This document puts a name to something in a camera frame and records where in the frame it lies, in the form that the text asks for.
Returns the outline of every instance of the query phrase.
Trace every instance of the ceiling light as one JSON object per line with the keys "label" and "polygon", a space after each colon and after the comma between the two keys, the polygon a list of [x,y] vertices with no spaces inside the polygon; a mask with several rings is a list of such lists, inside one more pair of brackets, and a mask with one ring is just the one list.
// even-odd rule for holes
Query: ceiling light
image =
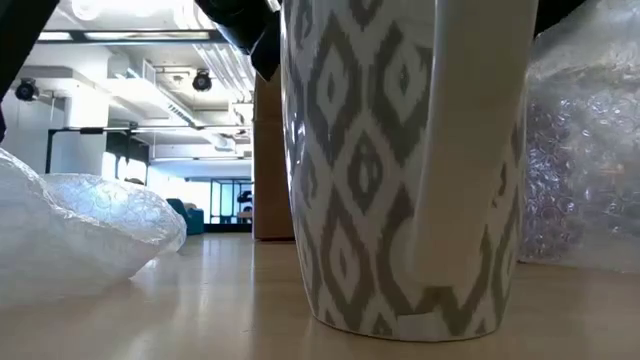
{"label": "ceiling light", "polygon": [[71,10],[82,21],[95,20],[102,13],[103,1],[100,0],[73,0]]}
{"label": "ceiling light", "polygon": [[88,31],[89,40],[207,40],[206,31]]}
{"label": "ceiling light", "polygon": [[151,163],[159,162],[172,162],[172,161],[221,161],[221,160],[235,160],[250,162],[251,158],[246,158],[244,155],[233,154],[228,156],[195,156],[195,157],[168,157],[168,158],[151,158]]}
{"label": "ceiling light", "polygon": [[73,40],[68,32],[64,31],[43,31],[38,36],[38,41],[70,41]]}
{"label": "ceiling light", "polygon": [[176,0],[110,0],[110,7],[137,17],[149,17],[164,9],[175,6]]}

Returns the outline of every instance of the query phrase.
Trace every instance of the fluorescent light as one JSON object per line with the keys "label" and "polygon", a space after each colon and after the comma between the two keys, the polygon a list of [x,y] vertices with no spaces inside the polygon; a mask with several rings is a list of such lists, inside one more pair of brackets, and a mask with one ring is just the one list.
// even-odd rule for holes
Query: fluorescent light
{"label": "fluorescent light", "polygon": [[98,18],[104,8],[102,1],[96,0],[73,0],[71,10],[73,14],[82,21],[92,21]]}
{"label": "fluorescent light", "polygon": [[170,133],[170,134],[185,134],[201,136],[203,133],[216,133],[216,134],[228,134],[234,133],[240,130],[251,130],[251,126],[224,126],[224,125],[204,125],[202,129],[193,128],[184,125],[177,126],[141,126],[140,128],[133,129],[136,133]]}
{"label": "fluorescent light", "polygon": [[206,31],[89,31],[84,33],[89,40],[207,40]]}
{"label": "fluorescent light", "polygon": [[38,36],[39,41],[70,41],[73,40],[68,32],[64,31],[43,31]]}
{"label": "fluorescent light", "polygon": [[169,157],[169,158],[152,158],[152,163],[160,162],[174,162],[174,161],[216,161],[216,160],[243,160],[250,162],[250,158],[246,158],[243,155],[233,154],[232,156],[194,156],[194,157]]}

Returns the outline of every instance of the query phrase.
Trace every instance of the white mug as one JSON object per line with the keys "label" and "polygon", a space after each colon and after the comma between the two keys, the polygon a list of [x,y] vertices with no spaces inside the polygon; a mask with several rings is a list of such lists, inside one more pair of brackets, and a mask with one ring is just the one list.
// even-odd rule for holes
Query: white mug
{"label": "white mug", "polygon": [[284,2],[290,198],[318,320],[410,341],[498,328],[520,239],[536,9]]}

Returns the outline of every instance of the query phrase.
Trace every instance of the wall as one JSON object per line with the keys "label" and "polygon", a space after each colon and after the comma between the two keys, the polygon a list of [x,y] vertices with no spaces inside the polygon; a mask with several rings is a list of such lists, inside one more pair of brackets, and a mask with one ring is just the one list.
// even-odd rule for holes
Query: wall
{"label": "wall", "polygon": [[51,103],[35,101],[26,103],[9,92],[2,101],[2,111],[7,122],[7,138],[2,148],[29,165],[37,173],[44,173],[47,154],[47,134],[50,125],[59,127],[64,121],[64,100]]}
{"label": "wall", "polygon": [[106,146],[106,134],[57,133],[53,137],[51,172],[100,176]]}

